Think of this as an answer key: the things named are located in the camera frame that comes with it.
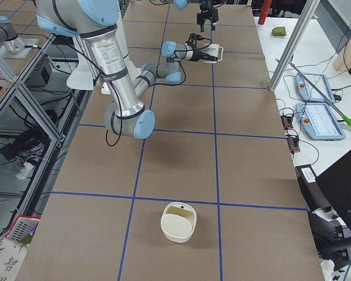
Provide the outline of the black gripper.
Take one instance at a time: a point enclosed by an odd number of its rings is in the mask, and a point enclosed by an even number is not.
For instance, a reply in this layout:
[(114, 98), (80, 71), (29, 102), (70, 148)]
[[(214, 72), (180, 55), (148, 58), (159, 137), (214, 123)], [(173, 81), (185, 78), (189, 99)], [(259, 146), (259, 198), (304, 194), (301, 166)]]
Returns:
[(199, 8), (201, 12), (197, 13), (197, 24), (200, 26), (200, 31), (204, 32), (205, 24), (205, 12), (210, 11), (209, 20), (211, 22), (211, 30), (215, 31), (216, 23), (218, 21), (218, 10), (214, 10), (215, 1), (214, 0), (200, 0)]
[(193, 50), (192, 55), (190, 57), (190, 61), (199, 61), (204, 60), (205, 54), (200, 50)]

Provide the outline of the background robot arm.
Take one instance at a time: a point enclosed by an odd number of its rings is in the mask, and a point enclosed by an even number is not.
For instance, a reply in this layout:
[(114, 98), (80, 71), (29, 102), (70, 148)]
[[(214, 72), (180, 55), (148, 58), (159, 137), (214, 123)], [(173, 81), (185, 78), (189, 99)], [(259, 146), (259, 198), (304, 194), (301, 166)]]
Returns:
[(6, 59), (24, 59), (30, 52), (10, 20), (0, 16), (0, 56)]

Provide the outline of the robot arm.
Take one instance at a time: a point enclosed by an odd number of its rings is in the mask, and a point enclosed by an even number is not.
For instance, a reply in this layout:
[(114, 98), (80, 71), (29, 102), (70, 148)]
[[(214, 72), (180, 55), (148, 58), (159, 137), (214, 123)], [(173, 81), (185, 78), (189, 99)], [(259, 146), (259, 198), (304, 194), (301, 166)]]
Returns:
[(116, 38), (120, 15), (118, 1), (38, 1), (36, 12), (41, 29), (80, 37), (87, 43), (114, 100), (105, 113), (108, 131), (146, 139), (153, 132), (155, 116), (140, 97), (157, 78), (172, 84), (180, 81), (182, 60), (198, 61), (207, 54), (194, 46), (167, 41), (161, 47), (166, 62), (142, 66), (133, 80)]
[(218, 8), (226, 3), (226, 1), (217, 0), (164, 0), (164, 1), (150, 1), (153, 5), (167, 5), (173, 4), (179, 10), (183, 11), (188, 5), (198, 4), (200, 11), (197, 12), (197, 25), (200, 31), (205, 31), (205, 22), (209, 21), (212, 31), (215, 30), (215, 24), (219, 20)]

